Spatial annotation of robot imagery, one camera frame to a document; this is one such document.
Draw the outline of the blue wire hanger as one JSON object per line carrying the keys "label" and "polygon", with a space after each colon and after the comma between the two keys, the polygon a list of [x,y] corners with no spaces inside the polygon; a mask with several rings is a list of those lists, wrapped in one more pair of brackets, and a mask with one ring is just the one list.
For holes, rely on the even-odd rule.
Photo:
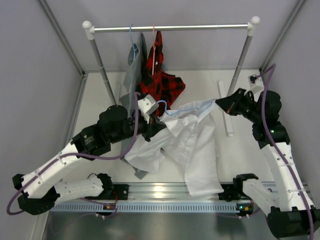
{"label": "blue wire hanger", "polygon": [[165,100],[158,100],[157,103],[164,103],[164,112],[171,117],[177,116],[180,113],[190,113],[192,111],[198,111],[201,114],[209,113],[216,106],[215,99],[189,102],[180,106],[177,110],[169,110],[168,104]]}

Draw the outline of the white shirt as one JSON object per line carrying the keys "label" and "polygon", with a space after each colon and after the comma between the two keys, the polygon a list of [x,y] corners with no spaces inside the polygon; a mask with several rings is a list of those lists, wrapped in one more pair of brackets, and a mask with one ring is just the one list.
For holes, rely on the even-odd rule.
{"label": "white shirt", "polygon": [[192,111],[176,116],[164,113],[160,121],[166,128],[150,142],[139,135],[125,160],[139,170],[157,173],[168,156],[181,168],[191,196],[223,193],[216,164],[216,126],[211,115],[215,108],[208,113]]}

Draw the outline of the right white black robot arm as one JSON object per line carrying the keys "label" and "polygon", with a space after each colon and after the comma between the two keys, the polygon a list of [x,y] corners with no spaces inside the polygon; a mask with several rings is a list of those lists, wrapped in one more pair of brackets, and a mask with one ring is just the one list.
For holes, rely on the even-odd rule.
{"label": "right white black robot arm", "polygon": [[241,115],[252,123],[252,135],[267,160],[277,189],[274,194],[254,173],[243,173],[233,179],[233,194],[256,203],[275,238],[313,239],[320,227],[320,210],[306,193],[292,156],[290,137],[279,121],[280,95],[264,90],[255,100],[252,91],[239,88],[215,103],[226,114]]}

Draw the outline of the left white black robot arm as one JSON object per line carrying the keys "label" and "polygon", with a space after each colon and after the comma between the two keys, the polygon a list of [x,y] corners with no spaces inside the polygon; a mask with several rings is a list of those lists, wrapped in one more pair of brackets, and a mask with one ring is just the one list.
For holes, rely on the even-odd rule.
{"label": "left white black robot arm", "polygon": [[96,124],[84,128],[75,135],[64,149],[48,163],[29,174],[16,174],[12,178],[18,191],[20,212],[40,215],[55,205],[74,199],[111,200],[114,184],[106,173],[94,174],[85,180],[64,182],[62,179],[78,166],[95,159],[105,160],[103,155],[111,151],[111,145],[141,135],[150,141],[166,125],[154,114],[144,120],[139,110],[128,117],[128,111],[120,105],[112,105],[99,115]]}

